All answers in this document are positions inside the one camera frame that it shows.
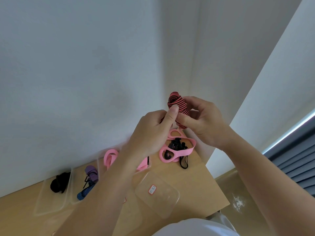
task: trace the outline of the wooden table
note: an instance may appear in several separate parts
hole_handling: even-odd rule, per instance
[[[150,159],[152,161],[150,170],[179,191],[179,201],[171,216],[164,220],[137,199],[142,213],[142,225],[131,232],[130,236],[150,236],[170,223],[189,218],[205,218],[229,205],[195,150],[188,157],[189,167],[186,170],[182,169],[178,162],[161,162],[158,153],[150,156]],[[134,188],[145,174],[146,172],[141,172],[133,177]],[[68,205],[56,213],[33,216],[41,185],[42,182],[0,198],[0,235],[37,236],[48,219],[62,211],[74,209],[75,206]]]

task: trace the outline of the finger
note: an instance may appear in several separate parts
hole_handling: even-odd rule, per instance
[[[193,109],[189,111],[189,115],[193,119],[198,119],[199,118],[199,114],[200,114],[199,111],[196,111],[196,110],[193,110]]]
[[[183,113],[178,113],[176,121],[180,124],[190,128],[191,130],[195,131],[198,126],[198,121],[196,119],[191,118]]]
[[[148,114],[151,115],[150,119],[154,121],[154,123],[159,124],[161,122],[161,119],[163,119],[164,116],[166,115],[166,113],[167,112],[165,110],[158,110],[158,111],[150,112]]]
[[[185,97],[183,97],[183,99],[187,103],[188,111],[191,109],[202,111],[206,107],[207,101],[200,99],[200,98],[197,98],[195,96],[185,96]]]
[[[163,125],[163,127],[170,129],[173,122],[175,121],[177,114],[178,114],[178,105],[173,105],[172,107],[170,107],[170,109],[168,110],[168,112],[166,113],[163,121],[161,122],[161,125]]]

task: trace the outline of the tiled floor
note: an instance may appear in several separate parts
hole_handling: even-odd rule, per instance
[[[272,236],[266,220],[250,196],[237,171],[217,180],[231,203],[221,210],[241,236]]]

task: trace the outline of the pink strap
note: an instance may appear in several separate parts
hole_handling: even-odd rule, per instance
[[[180,136],[172,136],[171,133],[174,132],[174,131],[178,132],[180,134]],[[192,143],[192,148],[185,149],[185,150],[180,150],[180,151],[175,151],[175,150],[169,148],[167,145],[164,144],[162,146],[162,148],[160,149],[160,152],[159,152],[160,160],[162,162],[164,162],[164,163],[169,163],[171,161],[174,161],[174,162],[179,161],[179,157],[180,156],[188,156],[188,155],[190,155],[192,153],[192,151],[194,150],[195,146],[196,146],[196,141],[194,139],[184,136],[180,131],[178,131],[177,129],[174,128],[174,129],[171,129],[169,131],[167,140],[173,140],[175,138],[188,139]],[[163,157],[163,151],[166,151],[166,150],[174,153],[174,156],[171,159],[166,160]]]
[[[118,151],[115,149],[109,149],[104,155],[104,166],[109,169],[109,167],[114,163],[116,158],[118,157]],[[141,164],[138,166],[137,171],[142,171],[148,168],[148,159],[145,158]]]

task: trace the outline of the label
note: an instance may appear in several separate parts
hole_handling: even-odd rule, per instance
[[[152,186],[150,187],[149,191],[148,191],[149,194],[150,194],[150,195],[153,195],[156,189],[157,189],[157,187],[156,187],[155,185],[152,185]]]

